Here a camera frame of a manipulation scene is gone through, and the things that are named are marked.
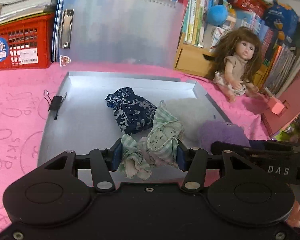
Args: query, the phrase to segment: pink tablecloth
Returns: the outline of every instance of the pink tablecloth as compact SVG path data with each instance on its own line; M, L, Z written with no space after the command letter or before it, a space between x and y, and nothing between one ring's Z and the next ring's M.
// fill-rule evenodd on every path
M49 69L0 72L0 231L10 224L2 205L4 190L36 167L48 115L43 91L55 93L68 70L54 64ZM195 78L156 66L94 64L83 67L73 64L71 70L149 74L178 77L182 81ZM267 139L259 114L266 107L262 101L243 96L229 104L215 85L205 79L197 80L230 120L244 127L249 139Z

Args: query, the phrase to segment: black binder clip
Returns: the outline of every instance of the black binder clip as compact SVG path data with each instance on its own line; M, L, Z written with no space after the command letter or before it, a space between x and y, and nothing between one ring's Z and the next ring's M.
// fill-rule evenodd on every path
M49 104L49 109L48 111L56 111L56 115L54 117L54 120L56 121L57 118L58 118L58 114L59 114L59 109L63 103L63 101L66 100L66 97L67 97L67 93L65 94L64 97L57 97L57 96L54 96L53 99L50 98L49 96L49 92L48 90L45 90L43 92L43 98L45 100L47 100L48 104Z

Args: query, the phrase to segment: small pink block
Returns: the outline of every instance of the small pink block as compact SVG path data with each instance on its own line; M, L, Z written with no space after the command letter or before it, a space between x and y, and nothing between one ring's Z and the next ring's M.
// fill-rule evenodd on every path
M281 111L284 109L284 105L281 101L275 97L270 97L267 105L270 107L271 112L279 115Z

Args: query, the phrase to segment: green plaid cloth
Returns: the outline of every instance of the green plaid cloth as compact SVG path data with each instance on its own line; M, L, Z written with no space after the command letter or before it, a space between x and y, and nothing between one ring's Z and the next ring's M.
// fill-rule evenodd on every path
M178 140L182 125L168 110L164 101L154 113L153 127L149 133L147 147L160 159L172 164L176 161Z
M122 142L122 160L119 171L127 178L137 175L141 179L148 179L151 175L150 165L141 155L140 146L130 135L124 134Z
M141 154L142 152L143 154L151 152L166 163L178 167L175 163L178 147L177 138L181 134L181 122L167 111L164 101L161 101L154 114L153 128L146 141L146 149L144 142L137 143L127 134L122 136L123 156L119 171L128 178L137 175L141 179L148 179L152 175L150 167L152 163L147 163Z

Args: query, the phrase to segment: metal clip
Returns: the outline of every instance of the metal clip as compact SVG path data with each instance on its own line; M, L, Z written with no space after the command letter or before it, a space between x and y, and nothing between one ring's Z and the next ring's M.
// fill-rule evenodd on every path
M50 96L49 96L49 91L48 91L48 90L45 90L45 91L43 92L43 98L44 98L45 100L47 100L47 102L48 102L48 104L49 104L49 106L50 106L52 100L51 100L51 98L50 98Z
M66 9L63 11L62 23L61 23L61 35L59 46L61 49L69 49L71 44L71 31L73 21L74 10Z
M62 103L66 100L66 97L67 97L67 93L65 94L64 97L54 96L53 99L51 99L50 96L49 96L48 90L45 90L43 92L43 98L45 100L47 100L47 102L49 104L48 111L56 111L56 115L54 117L54 120L57 120L60 107L61 107Z

